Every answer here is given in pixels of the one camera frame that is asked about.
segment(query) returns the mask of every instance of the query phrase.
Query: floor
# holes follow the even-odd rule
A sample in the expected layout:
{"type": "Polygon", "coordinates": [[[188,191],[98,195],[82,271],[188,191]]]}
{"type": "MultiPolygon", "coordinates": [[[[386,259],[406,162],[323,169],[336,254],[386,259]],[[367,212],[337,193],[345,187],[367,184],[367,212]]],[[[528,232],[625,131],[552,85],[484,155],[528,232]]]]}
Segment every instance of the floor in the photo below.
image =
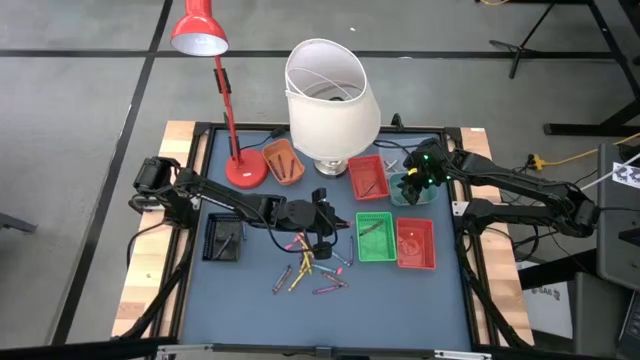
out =
{"type": "MultiPolygon", "coordinates": [[[[597,3],[623,52],[640,54],[618,3],[597,3]]],[[[489,39],[518,43],[544,11],[543,5],[490,7],[472,0],[217,0],[214,6],[233,50],[287,50],[324,37],[352,50],[494,51],[489,39]]],[[[69,334],[71,342],[108,338],[125,277],[126,242],[139,222],[126,203],[142,159],[157,153],[167,120],[220,121],[223,109],[211,59],[156,59],[133,116],[129,108],[136,110],[132,97],[144,57],[9,57],[2,50],[145,51],[162,7],[162,0],[0,3],[0,212],[38,224],[32,235],[0,232],[2,348],[47,341],[129,119],[133,132],[69,334]]],[[[182,1],[174,1],[160,50],[171,49],[170,31],[182,13],[182,1]]],[[[576,6],[557,6],[530,46],[607,50],[588,9],[576,6]]],[[[237,121],[287,122],[284,58],[223,62],[237,121]]],[[[556,160],[610,141],[548,137],[542,124],[595,124],[632,99],[611,61],[523,61],[514,80],[507,78],[506,60],[362,63],[385,121],[398,112],[407,125],[484,127],[494,160],[505,167],[520,166],[532,152],[556,160]]],[[[542,176],[575,181],[595,167],[595,159],[586,158],[542,176]]],[[[511,231],[515,239],[531,235],[528,228],[511,231]]],[[[571,253],[595,244],[557,238],[571,253]]],[[[542,242],[536,253],[543,260],[562,256],[553,242],[542,242]]]]}

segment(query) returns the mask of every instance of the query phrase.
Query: small container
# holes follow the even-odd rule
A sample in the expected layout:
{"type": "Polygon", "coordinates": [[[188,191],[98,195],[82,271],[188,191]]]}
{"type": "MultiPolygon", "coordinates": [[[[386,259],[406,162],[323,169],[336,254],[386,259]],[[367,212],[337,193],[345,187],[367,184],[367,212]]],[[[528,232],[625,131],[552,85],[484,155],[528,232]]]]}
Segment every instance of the small container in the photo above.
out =
{"type": "Polygon", "coordinates": [[[398,218],[398,266],[412,269],[436,269],[433,223],[427,219],[398,218]]]}
{"type": "MultiPolygon", "coordinates": [[[[402,196],[402,189],[398,187],[398,184],[402,182],[401,178],[406,173],[393,174],[389,178],[389,189],[391,190],[391,203],[395,206],[410,206],[407,199],[402,196]]],[[[438,188],[436,186],[429,186],[428,189],[422,189],[420,197],[416,205],[428,204],[438,198],[438,188]]]]}
{"type": "Polygon", "coordinates": [[[375,200],[389,196],[389,183],[380,155],[349,159],[349,174],[356,200],[375,200]]]}
{"type": "Polygon", "coordinates": [[[396,241],[391,213],[357,213],[356,228],[360,261],[396,260],[396,241]]]}
{"type": "Polygon", "coordinates": [[[262,156],[267,161],[271,173],[280,185],[291,185],[300,180],[304,174],[304,165],[293,151],[291,143],[287,139],[272,142],[262,149],[262,156]]]}

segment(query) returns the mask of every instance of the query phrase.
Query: tripod stand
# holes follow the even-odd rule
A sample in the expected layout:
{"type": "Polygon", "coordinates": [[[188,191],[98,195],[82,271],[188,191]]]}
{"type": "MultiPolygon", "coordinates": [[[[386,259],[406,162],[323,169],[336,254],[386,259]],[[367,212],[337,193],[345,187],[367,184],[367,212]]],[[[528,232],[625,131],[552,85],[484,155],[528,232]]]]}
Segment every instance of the tripod stand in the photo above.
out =
{"type": "Polygon", "coordinates": [[[555,4],[556,3],[549,4],[547,10],[544,11],[544,14],[542,14],[540,19],[538,19],[536,25],[533,27],[533,29],[531,29],[531,31],[529,31],[529,34],[527,34],[527,37],[524,38],[524,41],[520,45],[507,44],[505,42],[497,40],[489,40],[489,44],[493,46],[506,47],[509,51],[515,52],[513,62],[511,63],[511,70],[509,71],[509,79],[513,79],[516,76],[516,70],[518,69],[518,64],[520,63],[520,59],[523,57],[523,55],[529,58],[536,57],[535,55],[536,53],[538,53],[538,51],[527,49],[525,46],[527,45],[529,39],[531,39],[531,36],[533,36],[533,33],[535,33],[540,24],[542,24],[542,21],[547,17],[551,9],[553,9],[553,6],[555,4]]]}

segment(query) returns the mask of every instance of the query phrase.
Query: lamp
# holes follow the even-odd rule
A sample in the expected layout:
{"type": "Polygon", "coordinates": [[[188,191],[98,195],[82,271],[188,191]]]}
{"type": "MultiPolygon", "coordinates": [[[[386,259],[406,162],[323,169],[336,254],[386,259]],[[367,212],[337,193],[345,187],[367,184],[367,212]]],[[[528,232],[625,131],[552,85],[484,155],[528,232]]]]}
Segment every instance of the lamp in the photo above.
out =
{"type": "Polygon", "coordinates": [[[347,48],[325,39],[298,44],[285,66],[293,146],[316,169],[339,176],[347,159],[376,139],[381,116],[362,64],[347,48]]]}
{"type": "Polygon", "coordinates": [[[185,0],[185,15],[173,28],[171,45],[188,55],[215,56],[220,92],[227,110],[225,118],[228,114],[228,126],[231,132],[231,157],[225,165],[227,179],[242,189],[251,189],[260,185],[267,177],[267,164],[259,151],[240,150],[229,86],[219,56],[229,49],[229,43],[220,24],[211,17],[211,0],[185,0]]]}
{"type": "Polygon", "coordinates": [[[171,46],[181,53],[215,56],[229,49],[227,35],[211,17],[211,0],[185,0],[185,15],[171,33],[171,46]]]}

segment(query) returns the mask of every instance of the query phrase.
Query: orange tray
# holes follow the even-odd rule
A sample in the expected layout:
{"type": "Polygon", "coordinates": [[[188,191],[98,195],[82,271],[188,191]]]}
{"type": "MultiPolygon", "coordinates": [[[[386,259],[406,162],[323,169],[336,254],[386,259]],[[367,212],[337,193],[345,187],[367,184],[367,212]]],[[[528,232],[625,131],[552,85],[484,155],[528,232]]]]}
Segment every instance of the orange tray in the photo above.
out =
{"type": "Polygon", "coordinates": [[[304,165],[287,139],[276,140],[265,146],[262,149],[262,156],[281,185],[291,185],[300,180],[304,174],[304,165]]]}

